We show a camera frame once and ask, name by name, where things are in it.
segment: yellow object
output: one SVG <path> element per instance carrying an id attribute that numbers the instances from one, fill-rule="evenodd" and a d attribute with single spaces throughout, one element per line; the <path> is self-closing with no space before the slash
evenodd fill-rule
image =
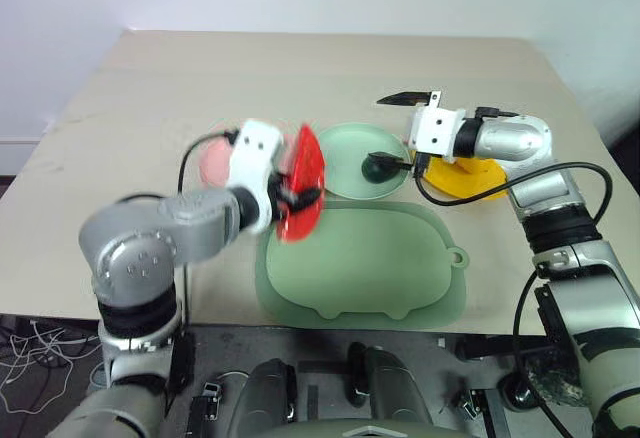
<path id="1" fill-rule="evenodd" d="M 468 198 L 503 184 L 507 175 L 494 160 L 458 158 L 451 164 L 433 157 L 424 178 L 443 193 L 456 198 Z M 501 191 L 485 199 L 493 200 L 506 194 L 506 191 Z"/>

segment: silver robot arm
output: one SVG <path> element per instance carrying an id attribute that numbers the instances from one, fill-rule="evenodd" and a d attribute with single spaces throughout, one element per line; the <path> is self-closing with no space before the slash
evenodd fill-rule
<path id="1" fill-rule="evenodd" d="M 409 146 L 415 176 L 428 157 L 493 158 L 508 180 L 554 164 L 552 134 L 532 116 L 478 108 L 438 107 L 442 93 L 405 92 L 383 104 L 417 106 Z M 573 352 L 590 402 L 596 435 L 640 429 L 640 300 L 610 244 L 602 239 L 568 170 L 540 175 L 509 189 L 509 198 L 548 283 L 536 290 L 540 316 L 553 341 Z"/>
<path id="2" fill-rule="evenodd" d="M 87 397 L 49 436 L 158 435 L 166 396 L 184 388 L 193 363 L 175 268 L 211 258 L 241 230 L 260 233 L 276 218 L 274 163 L 282 135 L 248 121 L 235 143 L 226 189 L 114 204 L 83 225 L 79 242 L 102 316 L 108 387 Z"/>

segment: black cable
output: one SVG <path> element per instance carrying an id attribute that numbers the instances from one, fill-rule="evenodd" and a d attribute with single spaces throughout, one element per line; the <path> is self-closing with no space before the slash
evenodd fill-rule
<path id="1" fill-rule="evenodd" d="M 166 198 L 163 195 L 159 195 L 157 193 L 134 193 L 133 195 L 127 195 L 120 198 L 116 203 L 126 203 L 127 201 L 140 200 L 140 199 L 150 199 L 150 200 L 162 200 Z"/>
<path id="2" fill-rule="evenodd" d="M 184 183 L 184 172 L 187 167 L 187 161 L 189 160 L 189 155 L 191 155 L 191 153 L 193 153 L 193 151 L 203 143 L 214 140 L 216 138 L 223 138 L 223 137 L 232 139 L 232 138 L 235 138 L 235 136 L 237 136 L 237 132 L 222 131 L 218 133 L 209 133 L 208 135 L 201 136 L 196 141 L 191 143 L 191 145 L 189 145 L 189 148 L 187 148 L 187 151 L 185 151 L 184 155 L 182 155 L 182 162 L 180 163 L 180 171 L 178 172 L 178 193 L 179 194 L 182 193 L 182 185 Z"/>
<path id="3" fill-rule="evenodd" d="M 87 347 L 89 346 L 89 338 L 90 337 L 88 336 L 84 339 L 84 343 L 82 343 L 82 346 L 75 354 L 72 355 L 71 353 L 65 353 L 65 355 L 68 356 L 69 358 L 78 358 L 80 355 L 84 353 L 84 350 L 86 350 Z"/>
<path id="4" fill-rule="evenodd" d="M 218 133 L 209 133 L 208 135 L 203 135 L 198 138 L 196 141 L 189 145 L 187 151 L 182 155 L 182 161 L 180 162 L 180 171 L 178 172 L 178 194 L 182 194 L 182 188 L 184 185 L 184 174 L 187 168 L 187 162 L 189 161 L 189 156 L 193 151 L 198 148 L 203 143 L 206 143 L 211 140 L 215 140 L 216 138 L 227 138 L 230 141 L 234 141 L 238 136 L 238 131 L 223 131 Z M 184 296 L 184 319 L 185 325 L 189 324 L 190 321 L 190 306 L 189 306 L 189 270 L 187 265 L 182 266 L 182 294 Z"/>
<path id="5" fill-rule="evenodd" d="M 570 161 L 567 163 L 557 163 L 555 165 L 546 166 L 544 168 L 540 168 L 539 170 L 532 171 L 531 173 L 527 173 L 526 175 L 522 175 L 522 176 L 519 176 L 518 178 L 514 178 L 513 180 L 507 181 L 502 185 L 496 186 L 482 193 L 478 193 L 477 195 L 473 195 L 468 198 L 461 198 L 459 200 L 439 200 L 431 196 L 427 192 L 427 190 L 424 188 L 424 185 L 422 184 L 422 173 L 418 172 L 415 175 L 415 181 L 416 181 L 416 186 L 418 187 L 418 190 L 420 191 L 422 196 L 424 196 L 427 199 L 427 201 L 439 206 L 458 206 L 458 205 L 465 205 L 467 203 L 472 203 L 474 201 L 481 200 L 491 195 L 495 195 L 496 193 L 507 190 L 512 186 L 518 185 L 524 181 L 531 180 L 532 178 L 537 178 L 540 175 L 551 173 L 553 171 L 566 170 L 569 168 L 584 168 L 587 170 L 595 171 L 604 180 L 605 193 L 604 193 L 604 197 L 602 198 L 602 204 L 600 205 L 598 212 L 593 218 L 593 221 L 597 224 L 602 218 L 602 215 L 604 215 L 604 212 L 607 210 L 607 207 L 609 206 L 609 202 L 611 201 L 611 195 L 613 193 L 613 181 L 611 180 L 611 175 L 607 170 L 605 170 L 601 166 L 596 165 L 594 163 L 587 163 L 583 161 Z"/>
<path id="6" fill-rule="evenodd" d="M 516 361 L 516 369 L 518 370 L 518 373 L 524 380 L 525 384 L 527 385 L 527 388 L 529 388 L 529 391 L 531 391 L 531 394 L 533 395 L 533 397 L 538 402 L 538 406 L 540 407 L 540 409 L 543 411 L 545 415 L 547 415 L 547 418 L 549 418 L 549 421 L 553 423 L 553 426 L 556 427 L 558 432 L 564 438 L 573 438 L 571 433 L 569 433 L 569 431 L 564 427 L 564 425 L 560 422 L 558 417 L 553 413 L 553 411 L 551 411 L 547 403 L 544 401 L 544 398 L 542 397 L 542 395 L 540 395 L 540 392 L 533 386 L 533 383 L 529 379 L 529 375 L 527 374 L 527 371 L 524 368 L 524 360 L 522 359 L 522 352 L 520 349 L 520 318 L 522 317 L 522 310 L 524 309 L 524 303 L 527 300 L 527 295 L 529 294 L 529 290 L 533 286 L 533 282 L 536 281 L 537 277 L 538 275 L 535 271 L 531 273 L 531 276 L 529 277 L 529 279 L 524 285 L 522 293 L 520 294 L 520 299 L 518 300 L 518 305 L 516 306 L 516 314 L 513 319 L 513 357 L 515 358 L 515 361 Z"/>
<path id="7" fill-rule="evenodd" d="M 51 369 L 47 368 L 47 376 L 44 379 L 44 383 L 42 383 L 42 386 L 40 387 L 40 391 L 38 392 L 36 397 L 33 399 L 33 401 L 31 402 L 31 405 L 29 405 L 27 410 L 31 410 L 34 406 L 36 406 L 38 404 L 38 402 L 42 398 L 42 395 L 44 394 L 45 390 L 47 389 L 47 386 L 49 385 L 49 379 L 50 378 L 51 378 Z M 29 415 L 28 413 L 25 413 L 25 416 L 22 419 L 22 423 L 20 423 L 20 428 L 18 428 L 18 434 L 16 435 L 16 438 L 20 438 L 22 436 L 22 432 L 24 431 L 24 427 L 27 424 L 27 420 L 29 419 L 29 416 L 31 416 L 31 415 Z"/>

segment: round dish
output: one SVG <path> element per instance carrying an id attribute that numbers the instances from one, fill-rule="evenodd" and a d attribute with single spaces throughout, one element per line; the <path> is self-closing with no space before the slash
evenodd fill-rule
<path id="1" fill-rule="evenodd" d="M 362 175 L 369 153 L 384 151 L 409 161 L 405 145 L 391 133 L 366 123 L 345 123 L 318 135 L 325 161 L 325 188 L 352 200 L 374 200 L 390 195 L 408 174 L 400 171 L 384 183 L 370 183 Z"/>

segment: beige tabletop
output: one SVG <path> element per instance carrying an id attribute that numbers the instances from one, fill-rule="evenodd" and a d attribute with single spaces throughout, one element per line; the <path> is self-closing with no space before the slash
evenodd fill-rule
<path id="1" fill-rule="evenodd" d="M 0 201 L 0 312 L 98 317 L 89 268 L 77 245 L 84 220 L 136 191 L 175 193 L 180 157 L 221 122 L 247 118 L 295 131 L 368 122 L 402 135 L 407 108 L 375 105 L 403 90 L 441 89 L 441 106 L 498 106 L 546 120 L 561 161 L 598 163 L 613 175 L 599 227 L 640 288 L 640 201 L 594 127 L 545 59 L 510 39 L 241 33 L 125 33 L 69 103 Z M 594 212 L 601 179 L 575 173 Z M 186 189 L 198 183 L 197 160 Z M 429 208 L 407 182 L 387 198 Z M 466 311 L 442 328 L 510 333 L 530 274 L 531 252 L 506 199 L 438 208 L 471 257 Z M 254 288 L 256 238 L 242 235 L 194 267 L 198 323 L 273 324 Z M 542 333 L 534 300 L 524 333 Z"/>

